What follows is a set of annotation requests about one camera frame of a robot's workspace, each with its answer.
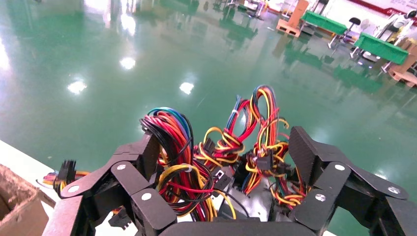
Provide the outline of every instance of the cable tie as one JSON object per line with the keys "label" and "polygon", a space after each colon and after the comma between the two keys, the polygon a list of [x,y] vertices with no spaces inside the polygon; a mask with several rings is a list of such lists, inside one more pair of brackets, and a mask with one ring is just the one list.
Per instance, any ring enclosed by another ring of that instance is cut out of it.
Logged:
{"label": "cable tie", "polygon": [[236,109],[233,109],[232,113],[236,113],[236,115],[239,116],[239,111],[237,111]]}
{"label": "cable tie", "polygon": [[181,165],[187,165],[188,166],[188,169],[185,172],[188,172],[189,173],[189,172],[191,172],[193,170],[193,168],[191,167],[190,164],[182,163]]}

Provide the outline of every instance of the reflective floor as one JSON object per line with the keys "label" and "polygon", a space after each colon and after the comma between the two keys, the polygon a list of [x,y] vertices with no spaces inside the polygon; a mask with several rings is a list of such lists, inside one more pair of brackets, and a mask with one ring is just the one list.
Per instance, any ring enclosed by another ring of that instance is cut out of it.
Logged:
{"label": "reflective floor", "polygon": [[[417,92],[327,40],[275,32],[220,0],[0,1],[0,139],[58,169],[102,166],[169,106],[196,139],[224,127],[235,95],[275,89],[281,115],[417,202]],[[337,210],[329,230],[366,229]]]}

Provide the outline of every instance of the screw head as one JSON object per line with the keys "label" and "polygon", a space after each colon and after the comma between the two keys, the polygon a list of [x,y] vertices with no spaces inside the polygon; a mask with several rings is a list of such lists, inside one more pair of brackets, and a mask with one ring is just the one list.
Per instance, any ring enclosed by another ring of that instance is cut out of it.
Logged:
{"label": "screw head", "polygon": [[323,194],[316,194],[316,199],[319,200],[320,202],[324,202],[326,200],[326,196]]}
{"label": "screw head", "polygon": [[71,187],[68,189],[68,193],[73,193],[73,192],[76,192],[76,191],[78,191],[78,189],[80,189],[80,187],[79,187],[78,185],[71,186]]}
{"label": "screw head", "polygon": [[150,193],[144,193],[142,195],[142,200],[146,201],[146,200],[149,200],[151,197],[152,197],[152,194],[150,194]]}
{"label": "screw head", "polygon": [[398,189],[398,188],[396,188],[396,187],[389,187],[388,188],[388,190],[391,192],[391,193],[395,193],[395,194],[399,194],[399,193],[401,193],[401,191]]}
{"label": "screw head", "polygon": [[117,167],[117,169],[118,169],[118,170],[123,170],[124,168],[126,168],[126,165],[119,165],[119,166]]}
{"label": "screw head", "polygon": [[335,167],[337,170],[340,170],[340,171],[344,171],[344,170],[345,170],[345,167],[344,167],[344,166],[341,166],[341,165],[334,165],[334,167]]}

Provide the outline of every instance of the black connector plug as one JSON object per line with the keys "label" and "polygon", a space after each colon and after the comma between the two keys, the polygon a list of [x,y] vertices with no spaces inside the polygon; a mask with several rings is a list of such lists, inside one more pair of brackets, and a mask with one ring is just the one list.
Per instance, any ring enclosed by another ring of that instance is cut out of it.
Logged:
{"label": "black connector plug", "polygon": [[203,150],[206,151],[209,155],[213,154],[214,149],[216,148],[216,144],[208,138],[203,144]]}
{"label": "black connector plug", "polygon": [[277,172],[278,174],[288,174],[291,175],[294,171],[294,168],[291,167],[291,164],[285,162],[279,162]]}
{"label": "black connector plug", "polygon": [[[232,181],[232,178],[227,176],[220,168],[214,169],[213,173],[215,173],[213,177],[216,179],[214,183],[214,188],[224,190],[227,187],[227,185],[229,185],[229,183]],[[218,197],[220,194],[214,191],[212,195],[214,197]]]}
{"label": "black connector plug", "polygon": [[256,167],[261,171],[269,171],[272,169],[272,150],[269,150],[264,157],[258,157],[256,159]]}
{"label": "black connector plug", "polygon": [[124,207],[109,220],[110,226],[120,227],[123,230],[125,230],[131,222],[132,220],[130,220],[129,216],[126,213],[126,208]]}
{"label": "black connector plug", "polygon": [[75,163],[74,160],[65,160],[61,165],[60,172],[58,173],[59,180],[65,180],[68,182],[75,181]]}

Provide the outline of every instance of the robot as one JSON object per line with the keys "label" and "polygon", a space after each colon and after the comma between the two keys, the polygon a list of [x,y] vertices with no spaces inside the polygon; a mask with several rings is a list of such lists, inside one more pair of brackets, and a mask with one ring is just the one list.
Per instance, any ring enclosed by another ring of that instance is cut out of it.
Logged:
{"label": "robot", "polygon": [[411,10],[407,14],[393,14],[391,15],[385,24],[377,27],[377,32],[374,37],[383,41],[388,41],[394,34],[398,33],[398,39],[395,43],[398,43],[413,25],[412,18],[417,15],[417,10]]}

